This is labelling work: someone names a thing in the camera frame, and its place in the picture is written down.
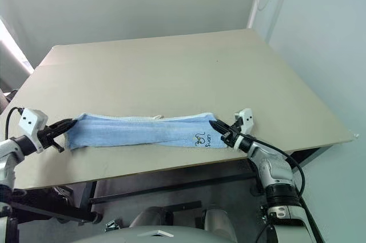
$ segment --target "beige tabletop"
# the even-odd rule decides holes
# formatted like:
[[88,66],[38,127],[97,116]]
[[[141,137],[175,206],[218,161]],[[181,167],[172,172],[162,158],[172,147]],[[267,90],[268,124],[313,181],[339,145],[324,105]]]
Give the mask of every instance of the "beige tabletop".
[[[177,117],[212,112],[232,124],[250,107],[252,133],[292,152],[352,139],[298,75],[251,30],[56,46],[13,106],[42,110],[48,124],[81,113]],[[19,116],[9,135],[20,136]],[[63,137],[57,139],[63,145]],[[227,149],[134,145],[49,148],[16,168],[17,188],[100,180],[244,158]]]

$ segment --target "printed logo on towel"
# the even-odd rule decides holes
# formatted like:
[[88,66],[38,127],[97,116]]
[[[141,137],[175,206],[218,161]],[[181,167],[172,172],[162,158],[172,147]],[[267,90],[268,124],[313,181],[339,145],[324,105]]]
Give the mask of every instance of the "printed logo on towel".
[[211,147],[211,136],[209,134],[207,134],[206,136],[206,132],[197,133],[196,139],[197,139],[196,147],[197,146],[204,146],[206,148]]

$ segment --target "folded blue towel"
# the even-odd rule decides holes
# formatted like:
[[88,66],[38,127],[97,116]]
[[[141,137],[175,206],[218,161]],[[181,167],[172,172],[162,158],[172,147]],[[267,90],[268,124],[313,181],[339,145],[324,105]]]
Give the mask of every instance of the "folded blue towel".
[[212,113],[186,117],[107,117],[81,114],[66,132],[69,148],[155,143],[166,146],[226,148],[221,134],[210,125]]

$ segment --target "black cable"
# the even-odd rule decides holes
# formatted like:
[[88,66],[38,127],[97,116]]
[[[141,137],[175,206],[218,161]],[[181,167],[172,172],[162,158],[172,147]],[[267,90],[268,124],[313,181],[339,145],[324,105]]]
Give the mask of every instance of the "black cable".
[[256,240],[255,240],[255,243],[258,243],[258,240],[259,240],[259,238],[261,238],[261,236],[262,236],[262,234],[263,234],[263,232],[266,230],[266,228],[269,226],[269,223],[267,222],[267,224],[265,224],[264,226],[263,226],[263,228],[261,229],[261,231],[259,232],[259,234],[257,235],[257,238],[256,238]]
[[9,122],[10,122],[10,117],[11,114],[13,113],[13,111],[18,110],[18,112],[20,114],[22,114],[23,112],[23,108],[22,107],[12,107],[11,110],[9,110],[7,117],[6,117],[6,122],[5,122],[5,140],[7,140],[9,138]]
[[299,163],[297,163],[297,161],[295,159],[293,159],[292,156],[290,156],[289,154],[286,154],[284,151],[280,150],[279,148],[276,148],[275,146],[272,146],[266,142],[263,142],[263,141],[260,141],[254,137],[251,137],[251,136],[248,136],[248,135],[245,135],[245,134],[242,134],[242,133],[239,133],[241,136],[243,136],[244,138],[246,139],[249,139],[251,141],[255,141],[257,143],[260,143],[262,145],[265,145],[271,149],[274,149],[276,151],[278,151],[280,154],[286,156],[286,158],[288,158],[299,170],[300,172],[300,175],[301,175],[301,188],[300,188],[300,191],[299,191],[299,197],[301,197],[303,195],[303,192],[304,192],[304,189],[305,189],[305,175],[304,175],[304,171],[302,169],[302,167],[299,165]]

